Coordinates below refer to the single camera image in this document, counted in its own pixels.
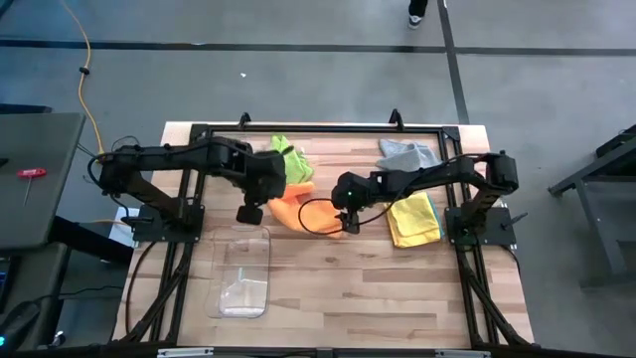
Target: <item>transparent tray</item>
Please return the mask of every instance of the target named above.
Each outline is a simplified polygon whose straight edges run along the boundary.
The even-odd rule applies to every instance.
[[[213,233],[213,245],[207,315],[263,315],[269,293],[269,231],[252,226],[218,228]]]

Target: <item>person's foot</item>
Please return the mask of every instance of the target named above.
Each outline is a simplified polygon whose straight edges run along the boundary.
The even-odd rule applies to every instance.
[[[421,17],[419,16],[415,16],[415,15],[409,15],[408,16],[408,27],[412,30],[415,30],[419,27],[419,24],[421,24]]]

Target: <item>gray floor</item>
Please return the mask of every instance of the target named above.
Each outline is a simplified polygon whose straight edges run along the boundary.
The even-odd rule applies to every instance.
[[[405,25],[406,0],[69,3],[96,40],[444,44],[435,1],[416,32]],[[457,46],[636,47],[636,3],[630,0],[446,3]],[[78,40],[80,34],[57,2],[17,0],[0,20],[0,37]],[[81,111],[76,86],[83,60],[82,50],[0,48],[0,102]],[[485,124],[492,148],[506,149],[519,165],[521,189],[508,202],[513,212],[530,213],[516,231],[537,342],[634,355],[636,292],[578,288],[581,279],[604,273],[605,261],[576,196],[557,200],[546,188],[634,124],[636,58],[465,55],[458,65],[471,123]],[[254,120],[384,122],[397,107],[408,122],[457,123],[441,54],[97,50],[91,70],[85,98],[106,143],[133,134],[154,144],[166,120],[238,120],[246,110]],[[81,142],[95,148],[89,125]],[[77,221],[112,217],[114,205],[81,177],[86,162],[77,156],[60,213]],[[72,206],[76,200],[85,202],[81,211]],[[74,343],[93,343],[110,333],[105,315],[100,337],[81,338],[80,313],[96,304],[84,300],[66,310],[67,329],[80,337]],[[87,324],[95,327],[95,320]]]

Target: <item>wooden table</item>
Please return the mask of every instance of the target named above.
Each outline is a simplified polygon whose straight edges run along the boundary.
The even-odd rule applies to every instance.
[[[162,143],[187,144],[191,124],[166,123]],[[464,152],[489,151],[484,126],[459,128]],[[270,139],[269,133],[216,135],[248,141],[254,150],[268,148]],[[288,133],[286,136],[296,148],[304,150],[315,169],[312,180],[317,190],[313,197],[329,197],[338,176],[347,170],[363,176],[378,170],[375,162],[381,157],[380,138],[415,140],[439,150],[437,138],[427,134]],[[176,196],[180,179],[178,171],[156,172],[152,183]],[[444,188],[433,188],[428,193],[438,212],[443,213],[448,205]],[[363,226],[360,235],[334,240],[290,231],[272,218],[264,206],[262,224],[271,237],[267,312],[255,319],[210,318],[205,307],[212,274],[212,232],[218,226],[235,225],[241,203],[242,194],[228,181],[207,179],[203,199],[205,228],[190,269],[180,346],[469,347],[453,248],[441,242],[396,249],[385,218]],[[361,213],[361,220],[380,210],[366,210]],[[166,247],[156,245],[141,265],[130,302],[132,324],[156,296]],[[143,248],[135,251],[130,271]],[[498,247],[484,247],[483,252],[494,301],[518,332],[532,341],[515,262]],[[475,298],[475,302],[480,332],[486,337],[483,310],[479,300]],[[167,307],[163,334],[169,327],[170,302]],[[123,309],[124,302],[117,316],[115,338],[123,335]]]

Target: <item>yellow cloth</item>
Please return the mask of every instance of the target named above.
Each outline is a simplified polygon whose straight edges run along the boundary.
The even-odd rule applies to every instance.
[[[439,222],[426,192],[397,201],[387,213],[389,228],[398,248],[410,248],[441,239]]]

